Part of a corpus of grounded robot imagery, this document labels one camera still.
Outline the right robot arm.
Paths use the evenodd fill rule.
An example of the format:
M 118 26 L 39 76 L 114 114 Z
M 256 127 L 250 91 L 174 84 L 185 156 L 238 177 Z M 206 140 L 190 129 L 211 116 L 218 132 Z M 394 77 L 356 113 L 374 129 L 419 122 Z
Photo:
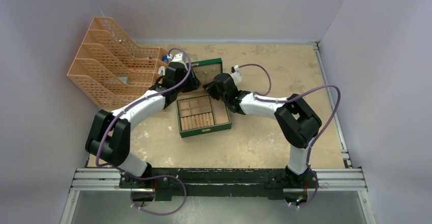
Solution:
M 276 120 L 290 143 L 287 183 L 298 187 L 305 182 L 308 152 L 311 142 L 318 136 L 322 121 L 303 98 L 298 94 L 292 94 L 288 100 L 257 96 L 250 91 L 239 90 L 228 73 L 216 75 L 203 88 L 213 99 L 222 100 L 233 113 Z

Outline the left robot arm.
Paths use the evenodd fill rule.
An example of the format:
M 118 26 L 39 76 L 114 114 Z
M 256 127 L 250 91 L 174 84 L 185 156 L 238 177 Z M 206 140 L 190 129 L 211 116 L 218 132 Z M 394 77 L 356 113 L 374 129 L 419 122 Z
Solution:
M 196 90 L 200 81 L 191 65 L 171 62 L 165 75 L 160 77 L 141 97 L 111 112 L 96 113 L 85 150 L 107 164 L 132 175 L 132 181 L 145 188 L 152 181 L 151 166 L 130 150 L 131 131 L 153 114 L 176 101 L 179 93 Z

